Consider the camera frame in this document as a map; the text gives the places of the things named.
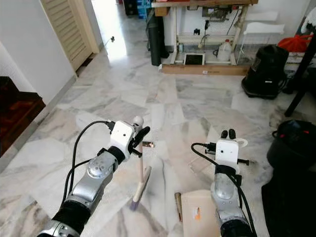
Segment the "white plastic container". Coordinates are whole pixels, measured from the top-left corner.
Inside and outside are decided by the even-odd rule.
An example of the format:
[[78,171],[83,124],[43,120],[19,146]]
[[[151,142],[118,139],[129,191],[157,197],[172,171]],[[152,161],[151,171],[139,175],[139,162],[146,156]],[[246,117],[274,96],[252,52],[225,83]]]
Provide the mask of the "white plastic container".
[[229,39],[225,40],[218,48],[217,60],[220,62],[227,62],[231,58],[232,46]]

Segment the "black vacuum cleaner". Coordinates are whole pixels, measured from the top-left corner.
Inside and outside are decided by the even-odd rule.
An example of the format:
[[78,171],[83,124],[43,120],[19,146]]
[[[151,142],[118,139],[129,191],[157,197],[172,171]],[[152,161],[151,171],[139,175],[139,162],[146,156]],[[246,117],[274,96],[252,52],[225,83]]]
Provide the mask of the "black vacuum cleaner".
[[288,52],[276,45],[261,47],[241,86],[248,97],[275,99],[286,83]]

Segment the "dark wooden furniture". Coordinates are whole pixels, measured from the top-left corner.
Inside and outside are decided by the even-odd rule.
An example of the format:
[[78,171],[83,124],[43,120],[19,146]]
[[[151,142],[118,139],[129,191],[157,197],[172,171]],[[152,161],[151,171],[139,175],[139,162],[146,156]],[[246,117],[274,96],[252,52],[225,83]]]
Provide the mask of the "dark wooden furniture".
[[1,156],[45,107],[33,92],[20,92],[9,77],[0,77]]

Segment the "hallway floor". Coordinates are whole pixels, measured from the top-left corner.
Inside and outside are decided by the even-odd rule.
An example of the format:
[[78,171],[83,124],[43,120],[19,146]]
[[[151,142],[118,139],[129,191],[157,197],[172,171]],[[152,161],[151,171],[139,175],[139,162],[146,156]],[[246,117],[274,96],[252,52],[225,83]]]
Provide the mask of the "hallway floor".
[[[214,168],[190,149],[193,142],[216,142],[223,129],[234,128],[248,146],[240,150],[242,188],[248,199],[258,236],[269,236],[261,187],[272,175],[266,153],[271,132],[284,120],[294,95],[275,100],[248,98],[242,77],[167,75],[151,65],[146,50],[145,21],[127,17],[122,5],[93,0],[103,41],[115,37],[81,73],[71,89],[40,124],[0,174],[0,236],[36,236],[58,210],[72,149],[80,131],[94,120],[132,122],[143,116],[151,127],[144,148],[152,173],[140,205],[129,210],[138,183],[138,158],[120,165],[82,237],[181,237],[174,193],[210,189]],[[316,106],[308,95],[294,117],[316,121]],[[77,163],[95,157],[109,142],[104,125],[82,136]],[[85,167],[76,169],[75,181]]]

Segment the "wooden block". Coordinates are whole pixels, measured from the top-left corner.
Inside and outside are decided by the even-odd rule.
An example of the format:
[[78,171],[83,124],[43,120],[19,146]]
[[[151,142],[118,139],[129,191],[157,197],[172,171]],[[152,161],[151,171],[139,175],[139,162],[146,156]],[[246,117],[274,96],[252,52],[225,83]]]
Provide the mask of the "wooden block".
[[155,8],[155,16],[166,16],[168,15],[169,10],[170,10],[170,7]]
[[195,74],[195,75],[230,75],[245,76],[249,66],[233,65],[162,65],[162,72],[167,74]]

